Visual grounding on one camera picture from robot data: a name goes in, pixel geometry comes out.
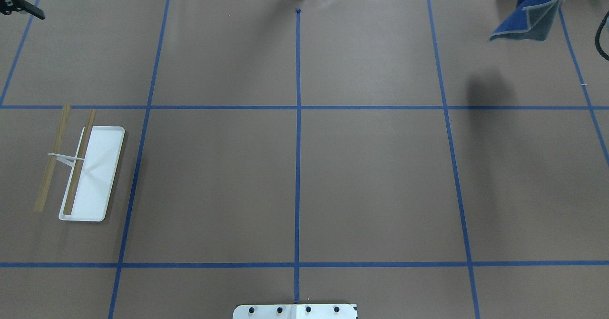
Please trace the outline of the blue grey towel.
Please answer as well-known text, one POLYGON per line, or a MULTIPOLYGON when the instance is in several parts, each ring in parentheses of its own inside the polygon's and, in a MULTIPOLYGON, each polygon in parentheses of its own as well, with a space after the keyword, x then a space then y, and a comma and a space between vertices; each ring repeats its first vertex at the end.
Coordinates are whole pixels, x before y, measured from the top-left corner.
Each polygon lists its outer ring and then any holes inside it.
POLYGON ((494 30, 496 40, 546 41, 562 0, 516 0, 514 11, 494 30))

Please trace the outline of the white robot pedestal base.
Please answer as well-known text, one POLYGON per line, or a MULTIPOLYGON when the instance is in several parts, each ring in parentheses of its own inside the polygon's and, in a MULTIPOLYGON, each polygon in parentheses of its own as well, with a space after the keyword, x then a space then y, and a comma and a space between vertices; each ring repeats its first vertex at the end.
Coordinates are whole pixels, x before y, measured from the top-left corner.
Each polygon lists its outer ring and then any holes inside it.
POLYGON ((259 304, 239 305, 233 319, 358 319, 354 304, 259 304))

